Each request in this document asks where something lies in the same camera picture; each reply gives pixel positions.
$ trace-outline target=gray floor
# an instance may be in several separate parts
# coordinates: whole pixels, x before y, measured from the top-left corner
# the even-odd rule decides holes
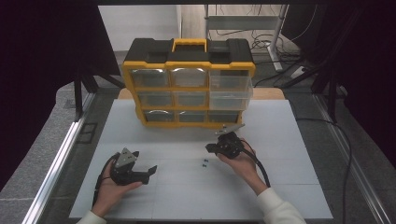
[[[195,37],[202,34],[203,27],[199,20],[204,16],[202,6],[183,6],[183,36]],[[247,14],[257,12],[257,7],[244,6],[235,7],[222,6],[224,14],[238,13]],[[266,7],[262,13],[273,13],[271,8]],[[251,41],[251,33],[243,33],[233,36],[217,36],[215,31],[211,32],[213,39],[225,37],[244,37]],[[288,51],[295,51],[290,44],[285,47]],[[268,54],[263,49],[255,49],[260,53],[255,56],[256,61],[269,61]],[[122,62],[125,52],[115,52],[119,63]],[[273,87],[290,79],[292,69],[281,79],[277,77],[263,81],[260,87]],[[275,74],[270,63],[258,65],[253,83]],[[323,119],[317,102],[310,92],[310,84],[315,77],[311,77],[289,89],[283,90],[285,96],[290,100],[296,118]],[[117,98],[119,89],[97,78],[99,86],[98,96],[92,102],[92,110],[89,112],[87,130],[96,125],[96,132],[92,140],[86,134],[79,135],[79,142],[75,144],[65,172],[59,178],[59,182],[53,191],[48,206],[45,209],[40,223],[75,223],[68,220],[71,209],[79,189],[79,183],[85,175],[85,171],[91,159],[96,143],[100,137],[102,128],[106,122],[106,114],[113,99]],[[39,190],[50,165],[60,148],[68,129],[74,119],[74,108],[70,108],[70,101],[74,102],[73,84],[64,86],[58,90],[57,103],[45,124],[42,132],[35,140],[31,150],[21,163],[14,176],[8,181],[5,188],[0,192],[0,223],[21,223],[25,217],[37,191]],[[362,129],[359,123],[349,114],[343,104],[343,100],[336,102],[336,117],[338,124],[345,130],[351,142],[353,155],[358,161],[368,181],[373,185],[380,202],[384,205],[389,218],[396,221],[396,172],[381,150],[373,140]],[[340,147],[329,131],[329,125],[324,122],[298,121],[300,131],[306,144],[308,153],[314,164],[319,182],[325,193],[326,200],[331,208],[334,219],[332,220],[307,220],[308,223],[341,223],[342,220],[342,190],[346,162],[342,157]],[[376,223],[371,208],[367,205],[367,199],[361,193],[360,186],[355,180],[356,176],[350,176],[346,188],[346,223]],[[120,223],[109,220],[109,223]]]

